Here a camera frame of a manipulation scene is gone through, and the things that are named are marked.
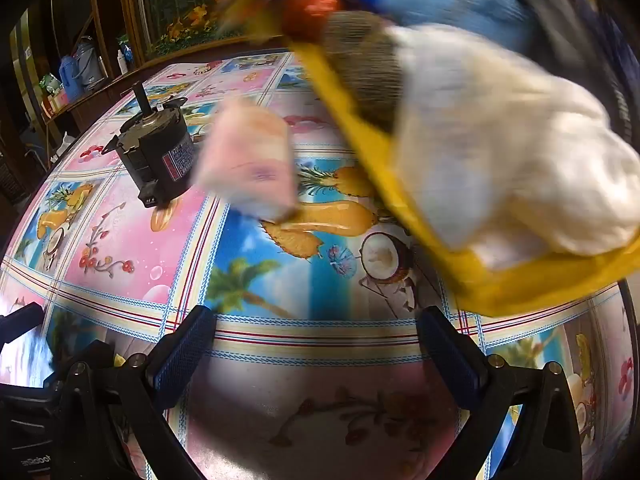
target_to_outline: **brown knit fabric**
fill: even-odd
[[[402,73],[382,19],[370,12],[334,12],[324,30],[323,46],[354,97],[364,120],[392,132],[402,92]]]

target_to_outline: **blue cloth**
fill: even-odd
[[[521,53],[536,23],[533,13],[518,0],[377,0],[376,9],[405,27],[452,25]]]

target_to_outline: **fruit-patterned tablecloth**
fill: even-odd
[[[73,145],[9,244],[0,314],[37,301],[46,321],[5,347],[0,381],[39,386],[94,338],[124,357],[148,351],[204,304],[219,311],[215,343],[167,417],[208,478],[423,479],[464,420],[417,343],[413,309],[437,304],[510,364],[558,361],[571,385],[584,477],[606,466],[628,432],[637,365],[616,284],[526,316],[457,310],[377,199],[293,54],[174,64],[145,89],[152,104],[188,98],[183,112],[196,142],[228,94],[281,115],[317,230],[261,224],[194,189],[169,209],[145,209],[117,154],[100,154],[139,110],[127,95]],[[517,417],[516,407],[480,479],[494,472]],[[140,475],[152,478],[133,439],[130,449]]]

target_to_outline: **blue kettle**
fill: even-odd
[[[65,87],[66,98],[70,103],[78,99],[84,93],[78,62],[71,56],[65,56],[60,63],[60,81]]]

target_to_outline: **white bottle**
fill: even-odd
[[[127,60],[124,59],[124,54],[121,50],[118,50],[118,66],[120,67],[120,73],[122,75],[125,75],[129,71]]]

